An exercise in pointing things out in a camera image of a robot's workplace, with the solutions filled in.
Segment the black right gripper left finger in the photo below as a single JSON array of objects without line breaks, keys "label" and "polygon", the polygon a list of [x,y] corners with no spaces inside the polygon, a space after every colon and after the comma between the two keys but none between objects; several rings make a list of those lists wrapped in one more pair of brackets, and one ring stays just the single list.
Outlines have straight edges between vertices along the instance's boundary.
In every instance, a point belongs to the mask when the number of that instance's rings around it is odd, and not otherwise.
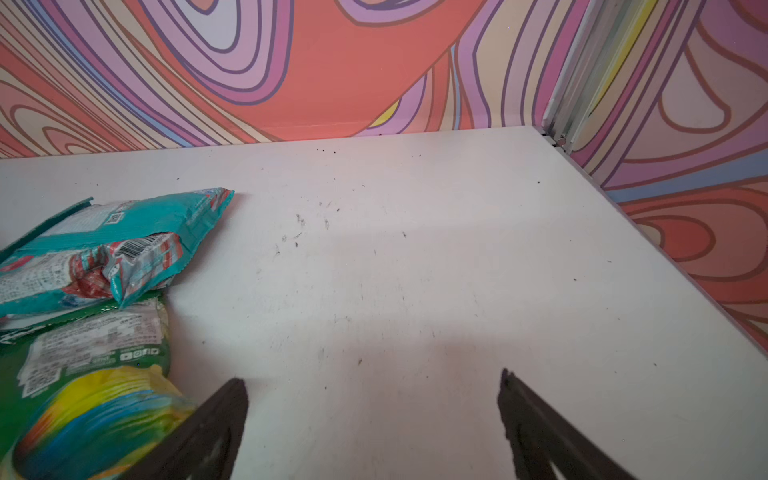
[{"label": "black right gripper left finger", "polygon": [[249,407],[245,382],[223,384],[124,479],[213,479],[232,476]]}]

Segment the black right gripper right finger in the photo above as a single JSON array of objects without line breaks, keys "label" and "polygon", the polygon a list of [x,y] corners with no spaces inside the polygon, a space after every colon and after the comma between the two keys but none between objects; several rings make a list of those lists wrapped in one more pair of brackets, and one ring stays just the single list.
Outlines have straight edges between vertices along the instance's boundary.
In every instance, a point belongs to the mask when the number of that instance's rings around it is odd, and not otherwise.
[{"label": "black right gripper right finger", "polygon": [[497,405],[518,479],[633,477],[507,369]]}]

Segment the green snack bag rainbow print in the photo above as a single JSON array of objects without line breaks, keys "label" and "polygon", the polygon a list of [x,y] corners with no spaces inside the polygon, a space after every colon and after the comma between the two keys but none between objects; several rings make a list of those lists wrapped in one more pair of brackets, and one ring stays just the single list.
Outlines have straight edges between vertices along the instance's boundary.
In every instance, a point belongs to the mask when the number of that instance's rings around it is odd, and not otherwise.
[{"label": "green snack bag rainbow print", "polygon": [[170,366],[160,292],[2,333],[2,478],[119,478],[196,408]]}]

